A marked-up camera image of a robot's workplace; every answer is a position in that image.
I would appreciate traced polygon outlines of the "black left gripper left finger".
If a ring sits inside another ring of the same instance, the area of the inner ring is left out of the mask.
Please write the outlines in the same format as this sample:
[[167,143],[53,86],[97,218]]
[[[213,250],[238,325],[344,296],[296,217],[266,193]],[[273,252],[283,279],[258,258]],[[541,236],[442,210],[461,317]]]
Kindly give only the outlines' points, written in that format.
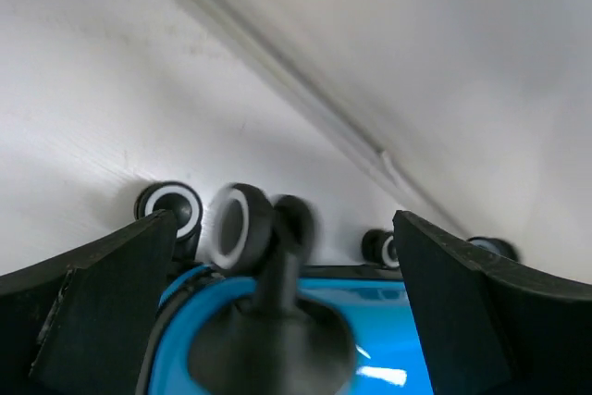
[[158,211],[3,275],[2,393],[133,393],[176,232]]

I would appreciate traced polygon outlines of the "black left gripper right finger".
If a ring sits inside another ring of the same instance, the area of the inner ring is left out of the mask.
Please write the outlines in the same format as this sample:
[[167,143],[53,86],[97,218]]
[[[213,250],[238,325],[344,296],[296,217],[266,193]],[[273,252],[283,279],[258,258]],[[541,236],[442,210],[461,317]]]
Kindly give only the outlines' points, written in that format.
[[435,393],[590,393],[590,285],[488,252],[410,211],[393,227]]

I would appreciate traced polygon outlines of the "blue hard-shell suitcase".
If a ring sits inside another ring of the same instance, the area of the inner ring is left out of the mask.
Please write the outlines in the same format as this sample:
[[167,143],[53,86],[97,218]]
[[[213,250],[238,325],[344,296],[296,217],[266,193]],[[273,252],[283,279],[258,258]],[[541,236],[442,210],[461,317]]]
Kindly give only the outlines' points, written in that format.
[[136,217],[169,210],[178,226],[137,393],[431,392],[390,231],[365,232],[359,265],[309,265],[317,223],[305,200],[234,183],[214,209],[200,263],[193,188],[155,182],[135,202]]

